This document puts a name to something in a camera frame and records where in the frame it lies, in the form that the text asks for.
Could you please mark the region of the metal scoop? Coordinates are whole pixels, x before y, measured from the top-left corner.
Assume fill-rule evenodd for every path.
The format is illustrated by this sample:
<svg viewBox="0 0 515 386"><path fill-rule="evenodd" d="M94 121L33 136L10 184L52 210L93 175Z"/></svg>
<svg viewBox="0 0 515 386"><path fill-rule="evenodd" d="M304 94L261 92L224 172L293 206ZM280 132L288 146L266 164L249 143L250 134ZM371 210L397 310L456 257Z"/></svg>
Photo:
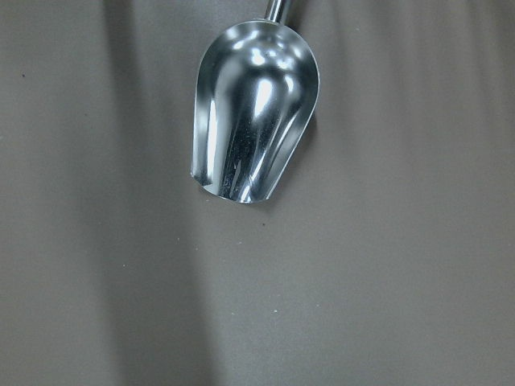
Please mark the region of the metal scoop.
<svg viewBox="0 0 515 386"><path fill-rule="evenodd" d="M315 111L319 68L286 24L290 7L270 1L263 18L224 30L200 61L191 176L222 199L268 200Z"/></svg>

